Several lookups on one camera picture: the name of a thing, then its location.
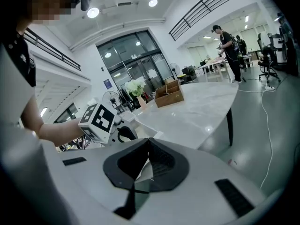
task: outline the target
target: white cube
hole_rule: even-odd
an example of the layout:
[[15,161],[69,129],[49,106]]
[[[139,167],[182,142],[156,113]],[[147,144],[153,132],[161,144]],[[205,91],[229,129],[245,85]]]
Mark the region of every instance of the white cube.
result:
[[101,102],[90,105],[78,126],[93,142],[108,143],[117,110]]

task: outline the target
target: ceiling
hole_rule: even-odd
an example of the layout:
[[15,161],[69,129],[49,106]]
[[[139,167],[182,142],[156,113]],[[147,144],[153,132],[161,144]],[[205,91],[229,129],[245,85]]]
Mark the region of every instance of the ceiling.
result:
[[[264,5],[270,13],[273,20],[277,18],[277,13],[279,12],[279,8],[272,0],[264,1]],[[249,16],[249,21],[245,22],[245,17]],[[193,36],[187,43],[198,43],[203,42],[204,44],[209,44],[214,41],[213,38],[219,38],[220,36],[216,33],[211,33],[211,28],[214,24],[220,25],[223,30],[227,31],[230,34],[234,34],[236,32],[240,32],[245,30],[245,25],[249,28],[254,26],[260,26],[267,24],[264,19],[258,5],[251,4],[249,6],[243,7],[234,11],[233,13],[215,21],[207,28],[200,31],[197,35]],[[212,37],[212,39],[205,39],[204,36]]]
[[47,121],[64,101],[86,88],[86,86],[80,86],[76,81],[66,77],[62,80],[58,75],[39,69],[37,69],[36,82],[37,105],[40,111],[45,107],[48,108],[43,115],[44,121]]
[[[155,7],[149,7],[150,0],[91,0],[90,7],[97,7],[100,14],[89,18],[80,10],[80,5],[70,15],[60,16],[48,28],[67,45],[74,44],[88,35],[112,25],[142,19],[163,18],[173,0],[158,0]],[[119,3],[130,5],[117,6]]]

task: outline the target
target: power strip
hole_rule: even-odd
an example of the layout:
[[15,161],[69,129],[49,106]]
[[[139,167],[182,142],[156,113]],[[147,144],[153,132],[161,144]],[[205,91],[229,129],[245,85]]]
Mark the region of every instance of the power strip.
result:
[[269,86],[266,86],[265,89],[266,89],[266,91],[274,91],[274,90],[276,90],[274,87],[269,87]]

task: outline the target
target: white cable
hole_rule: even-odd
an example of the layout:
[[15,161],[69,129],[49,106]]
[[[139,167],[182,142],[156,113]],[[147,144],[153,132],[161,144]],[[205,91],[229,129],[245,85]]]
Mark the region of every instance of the white cable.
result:
[[263,179],[263,181],[262,181],[262,184],[261,184],[261,186],[260,186],[260,189],[261,189],[262,186],[263,186],[263,183],[265,182],[265,180],[266,180],[266,178],[267,178],[267,176],[268,176],[268,174],[269,174],[270,165],[271,165],[271,162],[272,162],[272,159],[273,159],[273,146],[272,146],[271,134],[270,134],[270,129],[269,129],[269,117],[268,117],[268,113],[267,113],[266,109],[265,109],[264,106],[263,106],[263,95],[264,95],[265,92],[275,92],[276,90],[273,90],[273,91],[271,91],[271,90],[265,90],[265,91],[262,91],[262,92],[243,91],[243,90],[239,90],[239,91],[241,91],[241,92],[251,92],[251,93],[262,93],[262,96],[261,96],[261,104],[262,104],[262,108],[263,108],[264,112],[265,112],[266,115],[267,115],[267,127],[268,127],[269,140],[270,140],[271,159],[270,159],[270,162],[269,162],[269,165],[268,165],[267,174],[266,174],[266,176],[264,177],[264,179]]
[[260,186],[260,189],[263,187],[263,183],[265,182],[268,174],[269,174],[269,169],[270,169],[270,165],[271,165],[271,162],[272,162],[272,158],[273,158],[273,147],[272,147],[272,141],[271,141],[271,134],[270,134],[270,129],[269,129],[269,118],[268,118],[268,113],[267,111],[265,110],[265,108],[263,107],[263,94],[266,92],[266,90],[262,93],[262,96],[261,96],[261,103],[262,103],[262,108],[264,110],[264,112],[266,113],[267,115],[267,127],[268,127],[268,133],[269,133],[269,140],[270,140],[270,147],[271,147],[271,159],[270,159],[270,162],[269,162],[269,165],[268,165],[268,170],[267,170],[267,174],[266,176],[264,177],[263,181],[262,181],[262,184]]

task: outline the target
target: blue sign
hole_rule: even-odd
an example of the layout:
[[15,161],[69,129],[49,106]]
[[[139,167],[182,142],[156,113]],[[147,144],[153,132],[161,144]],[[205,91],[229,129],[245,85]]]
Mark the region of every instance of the blue sign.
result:
[[105,80],[105,81],[104,81],[104,84],[105,84],[105,87],[106,87],[107,89],[113,87],[112,84],[111,84],[111,82],[109,81],[109,79]]

